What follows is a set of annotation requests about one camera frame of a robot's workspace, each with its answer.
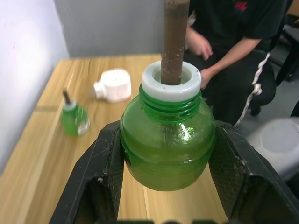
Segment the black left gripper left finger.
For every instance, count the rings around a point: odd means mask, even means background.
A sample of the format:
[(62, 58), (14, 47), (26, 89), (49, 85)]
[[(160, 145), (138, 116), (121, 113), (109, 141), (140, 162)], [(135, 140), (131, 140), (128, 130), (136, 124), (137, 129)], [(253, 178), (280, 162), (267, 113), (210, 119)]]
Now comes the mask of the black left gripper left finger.
[(51, 224), (117, 223), (124, 173), (119, 125), (106, 125), (76, 162)]

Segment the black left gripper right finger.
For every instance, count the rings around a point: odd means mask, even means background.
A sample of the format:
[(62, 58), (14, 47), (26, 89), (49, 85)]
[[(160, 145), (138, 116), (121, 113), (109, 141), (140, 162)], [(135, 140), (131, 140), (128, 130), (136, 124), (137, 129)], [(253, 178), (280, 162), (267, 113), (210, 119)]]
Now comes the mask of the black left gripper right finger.
[(230, 124), (216, 121), (209, 169), (228, 219), (297, 224), (299, 201), (271, 164)]

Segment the person's left hand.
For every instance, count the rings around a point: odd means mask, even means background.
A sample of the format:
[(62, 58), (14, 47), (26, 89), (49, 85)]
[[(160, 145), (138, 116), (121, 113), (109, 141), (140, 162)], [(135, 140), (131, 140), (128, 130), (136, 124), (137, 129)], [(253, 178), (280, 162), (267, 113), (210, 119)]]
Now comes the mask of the person's left hand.
[(201, 89), (205, 89), (206, 86), (208, 85), (209, 81), (218, 73), (218, 70), (216, 70), (213, 67), (203, 69), (200, 71), (201, 74)]

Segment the person's right hand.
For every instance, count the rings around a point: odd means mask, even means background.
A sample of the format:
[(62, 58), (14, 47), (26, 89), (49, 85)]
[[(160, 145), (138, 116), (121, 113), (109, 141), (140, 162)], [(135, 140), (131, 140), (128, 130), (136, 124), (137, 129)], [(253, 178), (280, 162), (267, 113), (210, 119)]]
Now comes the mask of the person's right hand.
[(191, 37), (189, 40), (189, 48), (192, 53), (197, 56), (202, 56), (204, 60), (207, 60), (213, 55), (209, 41), (202, 35)]

